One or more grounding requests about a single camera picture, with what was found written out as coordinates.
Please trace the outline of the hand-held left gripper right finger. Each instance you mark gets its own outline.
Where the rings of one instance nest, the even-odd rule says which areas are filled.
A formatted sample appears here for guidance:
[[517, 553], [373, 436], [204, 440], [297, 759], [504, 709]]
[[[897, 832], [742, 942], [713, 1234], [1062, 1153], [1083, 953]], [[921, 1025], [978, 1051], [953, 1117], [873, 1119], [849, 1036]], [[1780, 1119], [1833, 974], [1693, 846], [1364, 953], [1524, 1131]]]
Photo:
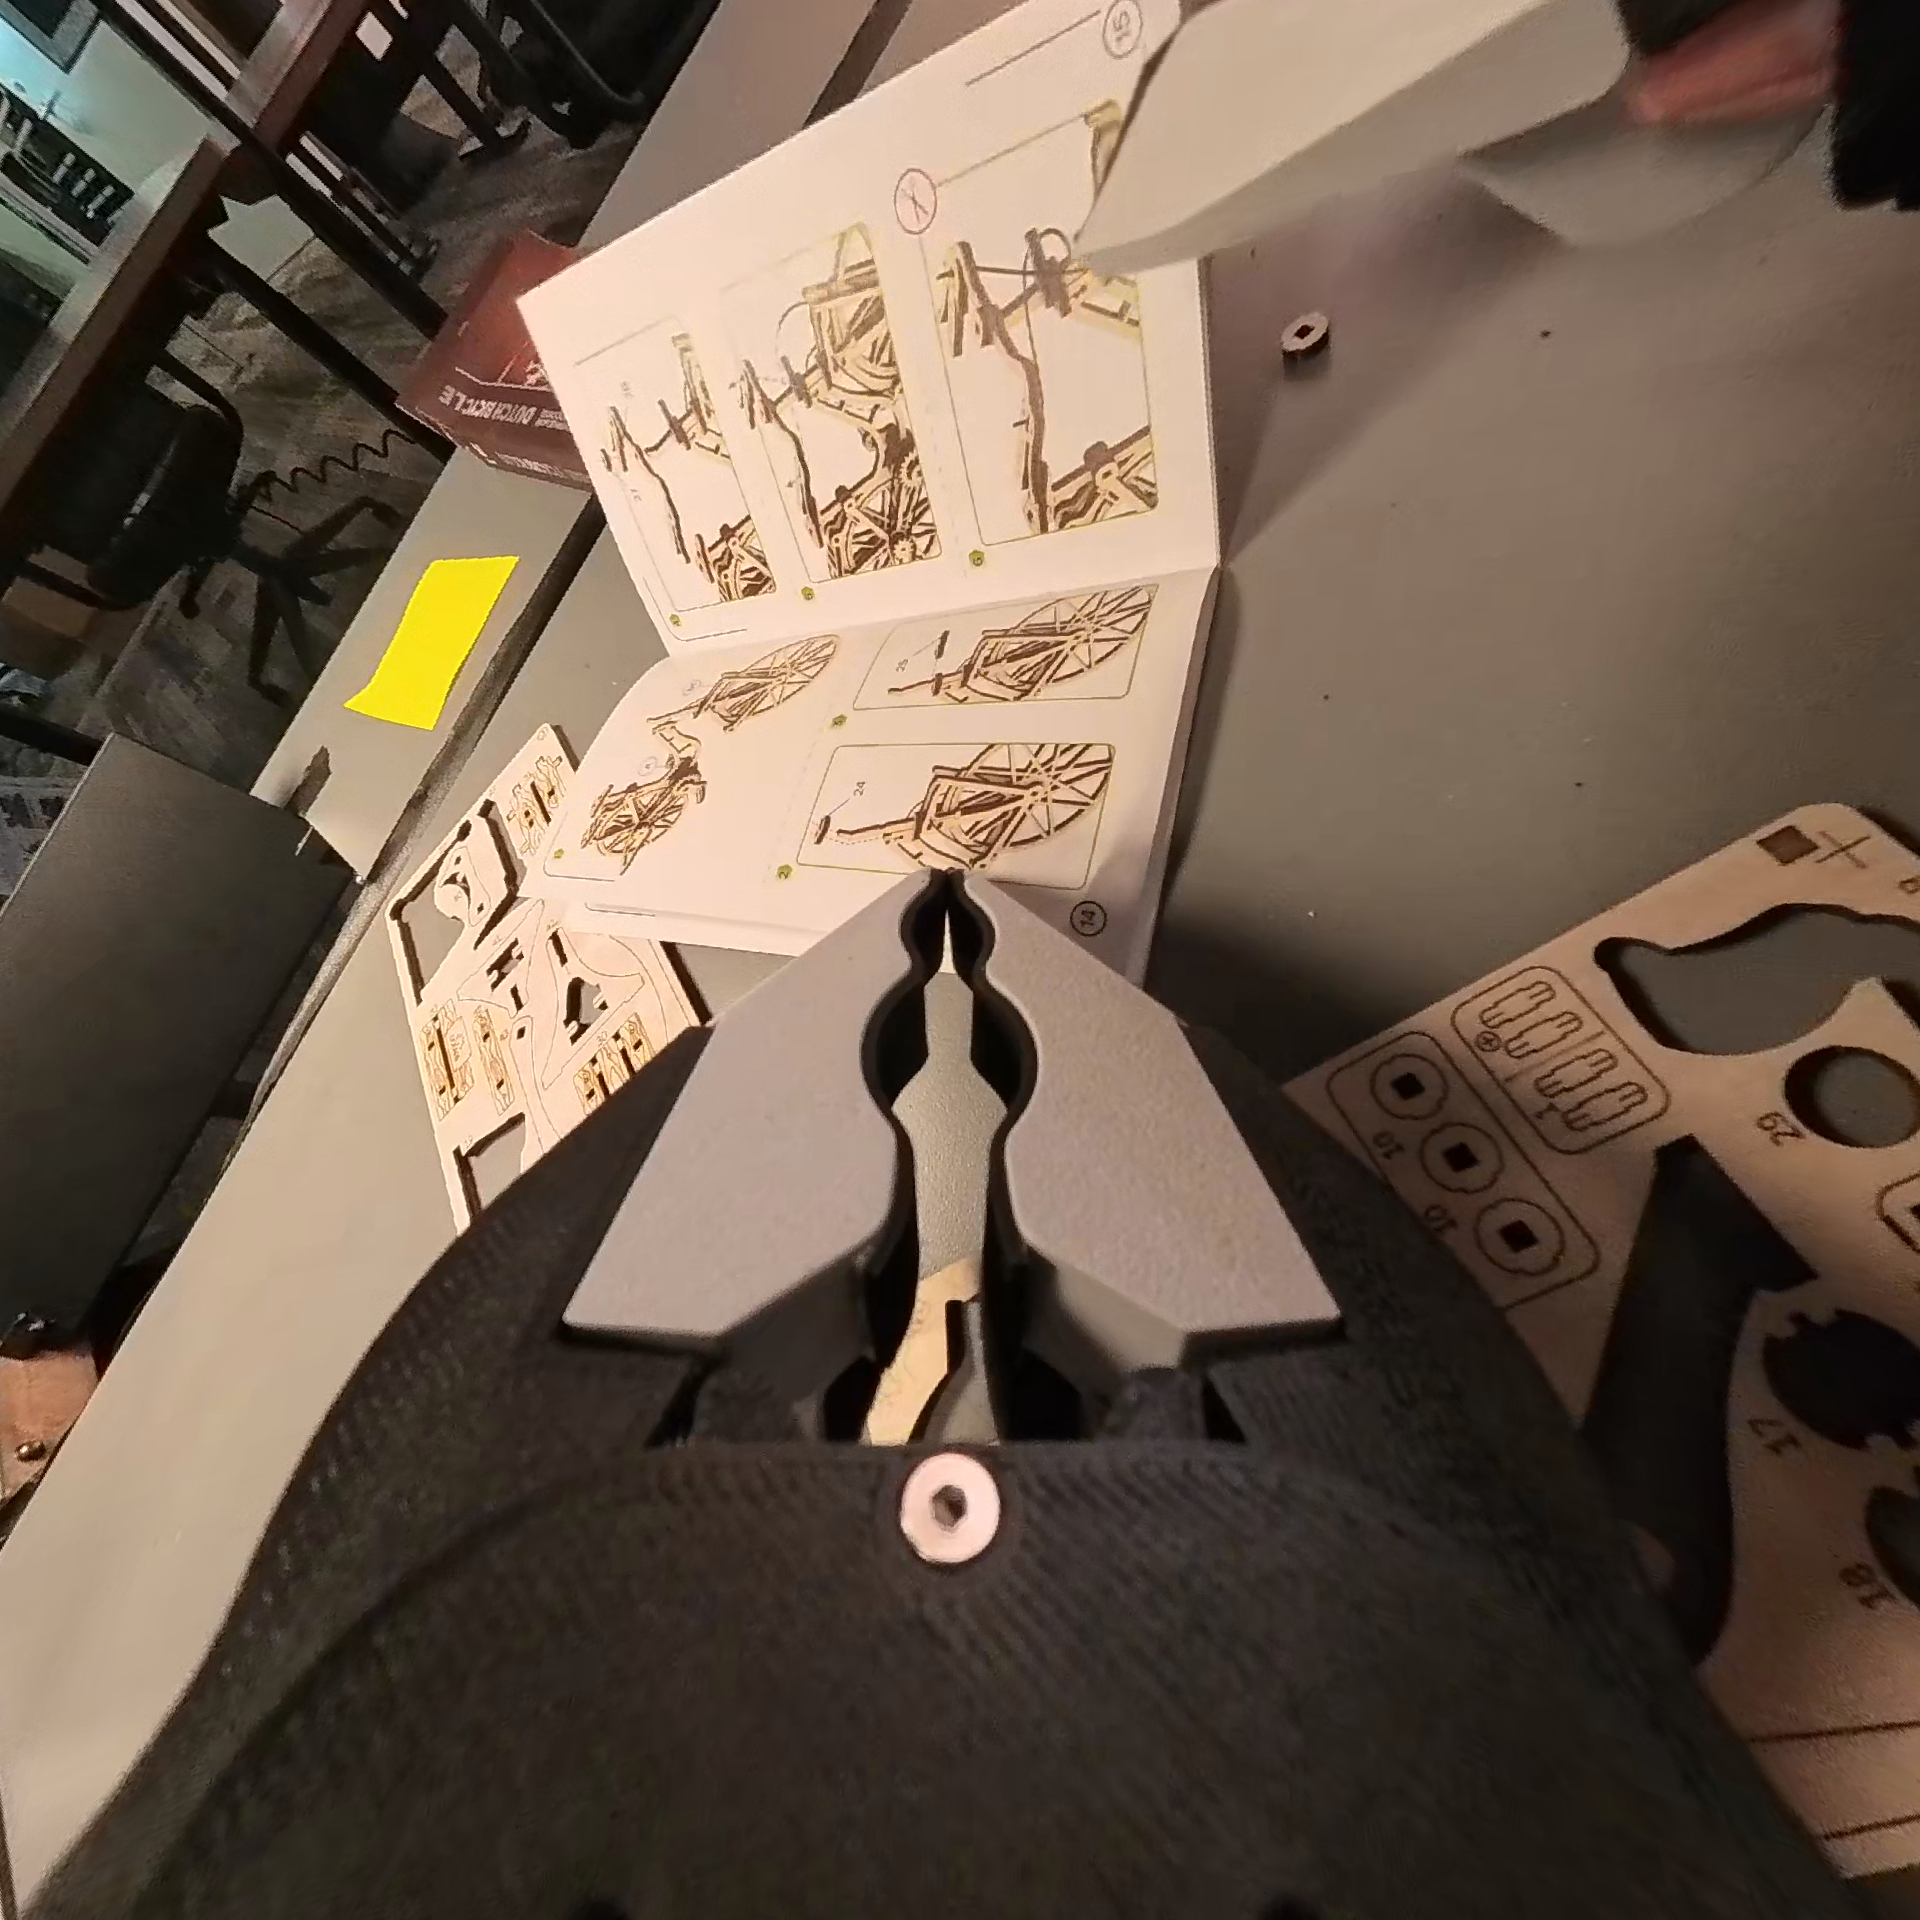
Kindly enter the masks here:
[[1005, 887], [946, 880], [973, 1067], [1003, 1098], [978, 1331], [1008, 1398], [1082, 1398], [1340, 1331], [1340, 1304], [1182, 1022]]

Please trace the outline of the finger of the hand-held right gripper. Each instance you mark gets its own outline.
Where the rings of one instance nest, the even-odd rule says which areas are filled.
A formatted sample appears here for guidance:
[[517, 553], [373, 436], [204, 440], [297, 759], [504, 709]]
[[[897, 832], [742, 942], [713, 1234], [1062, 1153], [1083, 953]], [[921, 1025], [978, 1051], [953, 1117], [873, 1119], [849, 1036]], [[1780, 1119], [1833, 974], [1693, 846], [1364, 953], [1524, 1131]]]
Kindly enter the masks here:
[[1626, 66], [1617, 3], [1206, 3], [1150, 55], [1074, 251], [1206, 259], [1591, 107]]

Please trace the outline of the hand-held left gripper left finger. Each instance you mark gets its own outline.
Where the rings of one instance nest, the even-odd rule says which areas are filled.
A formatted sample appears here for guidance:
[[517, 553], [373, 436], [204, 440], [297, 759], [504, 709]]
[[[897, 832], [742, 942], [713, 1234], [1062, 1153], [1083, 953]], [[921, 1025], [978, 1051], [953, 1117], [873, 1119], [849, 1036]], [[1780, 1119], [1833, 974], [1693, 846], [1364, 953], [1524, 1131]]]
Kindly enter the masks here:
[[791, 1400], [892, 1365], [917, 1293], [897, 1092], [927, 1059], [946, 874], [875, 905], [727, 1005], [583, 1264], [566, 1325], [754, 1368]]

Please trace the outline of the paper instruction booklet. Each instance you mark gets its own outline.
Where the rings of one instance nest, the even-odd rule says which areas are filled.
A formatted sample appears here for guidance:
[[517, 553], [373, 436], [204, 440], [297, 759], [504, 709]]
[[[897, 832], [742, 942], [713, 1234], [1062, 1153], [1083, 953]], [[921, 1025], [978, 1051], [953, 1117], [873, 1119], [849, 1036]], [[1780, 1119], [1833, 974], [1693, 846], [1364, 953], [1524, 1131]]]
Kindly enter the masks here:
[[1194, 265], [1077, 228], [1179, 3], [1021, 3], [523, 296], [663, 641], [547, 895], [802, 953], [963, 870], [1142, 978], [1212, 605]]

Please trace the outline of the wooden parts sheet small pieces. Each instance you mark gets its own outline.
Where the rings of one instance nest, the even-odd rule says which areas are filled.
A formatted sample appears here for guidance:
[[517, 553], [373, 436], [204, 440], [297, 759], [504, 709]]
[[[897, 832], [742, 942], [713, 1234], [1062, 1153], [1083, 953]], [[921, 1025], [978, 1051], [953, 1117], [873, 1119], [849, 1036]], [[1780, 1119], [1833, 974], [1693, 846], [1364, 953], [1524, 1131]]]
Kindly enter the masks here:
[[545, 895], [571, 781], [566, 734], [534, 727], [386, 902], [453, 1227], [701, 1025], [666, 946]]

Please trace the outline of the wooden parts sheet large cutouts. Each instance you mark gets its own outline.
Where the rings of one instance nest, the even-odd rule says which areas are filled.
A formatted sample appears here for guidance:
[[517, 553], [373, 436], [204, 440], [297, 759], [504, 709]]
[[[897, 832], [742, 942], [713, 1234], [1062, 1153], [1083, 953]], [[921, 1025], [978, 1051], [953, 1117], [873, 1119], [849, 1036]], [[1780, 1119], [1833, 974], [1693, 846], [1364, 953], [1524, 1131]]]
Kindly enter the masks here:
[[1288, 1079], [1594, 1448], [1703, 1692], [1852, 1882], [1917, 1872], [1917, 991], [1767, 934], [1917, 934], [1917, 851], [1807, 804]]

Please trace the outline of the person's right hand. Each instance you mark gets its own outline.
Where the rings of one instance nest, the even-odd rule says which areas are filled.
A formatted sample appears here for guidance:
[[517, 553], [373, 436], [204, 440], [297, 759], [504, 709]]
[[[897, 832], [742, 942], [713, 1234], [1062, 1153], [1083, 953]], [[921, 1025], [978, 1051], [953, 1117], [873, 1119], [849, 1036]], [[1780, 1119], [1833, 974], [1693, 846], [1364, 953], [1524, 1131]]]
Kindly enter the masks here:
[[1722, 46], [1703, 58], [1645, 61], [1630, 89], [1626, 112], [1645, 128], [1724, 128], [1784, 115], [1814, 115], [1836, 90], [1836, 58], [1798, 46]]

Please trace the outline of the dark grey panel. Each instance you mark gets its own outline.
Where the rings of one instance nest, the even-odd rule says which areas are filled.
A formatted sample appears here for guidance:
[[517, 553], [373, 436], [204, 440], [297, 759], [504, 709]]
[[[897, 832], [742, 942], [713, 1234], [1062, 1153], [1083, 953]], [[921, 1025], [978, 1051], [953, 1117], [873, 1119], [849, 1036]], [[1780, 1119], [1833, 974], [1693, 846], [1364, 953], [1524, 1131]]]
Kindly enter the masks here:
[[2, 1354], [74, 1342], [348, 864], [112, 739], [2, 905]]

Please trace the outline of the yellow sticky note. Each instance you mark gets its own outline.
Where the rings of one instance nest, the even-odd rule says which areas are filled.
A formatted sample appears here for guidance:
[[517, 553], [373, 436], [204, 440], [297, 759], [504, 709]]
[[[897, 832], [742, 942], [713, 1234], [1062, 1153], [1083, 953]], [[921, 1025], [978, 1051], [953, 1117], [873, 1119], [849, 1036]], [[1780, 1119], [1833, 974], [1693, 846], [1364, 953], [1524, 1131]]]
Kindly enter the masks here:
[[435, 732], [518, 559], [431, 562], [345, 713], [409, 732]]

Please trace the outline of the brown product box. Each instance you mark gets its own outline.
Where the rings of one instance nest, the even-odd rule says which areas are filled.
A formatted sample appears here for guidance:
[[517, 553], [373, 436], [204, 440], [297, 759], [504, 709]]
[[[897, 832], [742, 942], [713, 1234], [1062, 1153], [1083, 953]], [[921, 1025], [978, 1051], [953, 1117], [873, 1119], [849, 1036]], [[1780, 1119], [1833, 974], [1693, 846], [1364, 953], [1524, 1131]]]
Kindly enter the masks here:
[[577, 249], [530, 228], [494, 241], [394, 390], [409, 419], [485, 468], [591, 494], [583, 458], [518, 314], [518, 296], [576, 259]]

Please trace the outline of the black office chair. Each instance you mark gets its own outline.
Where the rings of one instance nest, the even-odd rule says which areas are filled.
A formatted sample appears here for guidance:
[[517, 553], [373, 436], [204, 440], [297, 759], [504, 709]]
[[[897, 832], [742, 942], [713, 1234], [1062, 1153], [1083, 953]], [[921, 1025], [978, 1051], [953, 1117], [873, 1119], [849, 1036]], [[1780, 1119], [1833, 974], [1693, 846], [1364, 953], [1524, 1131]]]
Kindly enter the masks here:
[[219, 565], [252, 577], [246, 686], [273, 706], [290, 692], [269, 679], [273, 636], [314, 682], [320, 653], [308, 619], [330, 605], [327, 580], [386, 559], [348, 541], [357, 519], [394, 534], [401, 519], [377, 495], [357, 494], [337, 512], [297, 530], [277, 547], [252, 537], [252, 516], [281, 482], [277, 469], [243, 469], [246, 422], [201, 371], [161, 351], [145, 371], [114, 374], [77, 422], [48, 443], [48, 475], [28, 487], [38, 533], [18, 553], [18, 577], [84, 611], [135, 611], [180, 583], [180, 614], [197, 617]]

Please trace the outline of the dark wooden desk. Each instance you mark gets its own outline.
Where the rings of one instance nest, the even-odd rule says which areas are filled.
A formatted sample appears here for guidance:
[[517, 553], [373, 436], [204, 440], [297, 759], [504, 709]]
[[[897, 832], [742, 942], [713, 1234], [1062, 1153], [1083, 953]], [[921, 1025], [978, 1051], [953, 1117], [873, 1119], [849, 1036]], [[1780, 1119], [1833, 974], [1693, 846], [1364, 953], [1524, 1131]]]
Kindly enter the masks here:
[[106, 366], [130, 351], [141, 324], [174, 299], [174, 284], [184, 274], [204, 274], [221, 290], [246, 296], [308, 359], [348, 386], [357, 398], [435, 460], [453, 452], [440, 432], [399, 409], [386, 378], [211, 241], [219, 192], [246, 168], [254, 168], [310, 235], [417, 335], [431, 339], [443, 325], [443, 307], [290, 160], [290, 143], [310, 115], [317, 89], [369, 11], [369, 3], [284, 3], [258, 48], [234, 73], [234, 80], [221, 95], [200, 89], [215, 138], [200, 140], [138, 189], [106, 243], [84, 265], [18, 371], [2, 386], [6, 512], [12, 512], [12, 495], [28, 482], [37, 462], [77, 419]]

